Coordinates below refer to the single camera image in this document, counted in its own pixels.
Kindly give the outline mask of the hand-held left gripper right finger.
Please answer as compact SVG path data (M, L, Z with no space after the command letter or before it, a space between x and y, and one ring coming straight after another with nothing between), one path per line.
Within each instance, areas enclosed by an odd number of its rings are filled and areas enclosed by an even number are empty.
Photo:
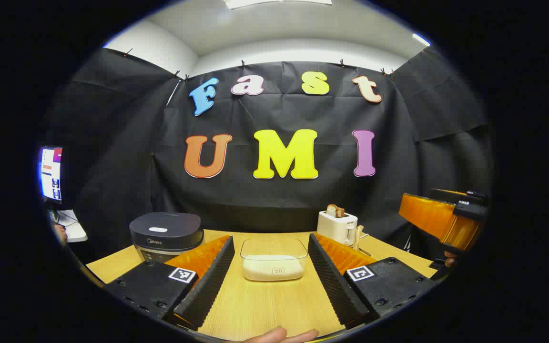
M388 317L439 284L395 257L377 261L318 233L309 236L308 254L347 329Z

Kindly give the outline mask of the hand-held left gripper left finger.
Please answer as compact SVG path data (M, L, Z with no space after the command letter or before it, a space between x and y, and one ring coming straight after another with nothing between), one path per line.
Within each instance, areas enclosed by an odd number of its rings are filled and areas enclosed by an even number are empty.
M222 288L234 254L233 237L222 236L165 263L143 261L105 289L152 318L196 331Z

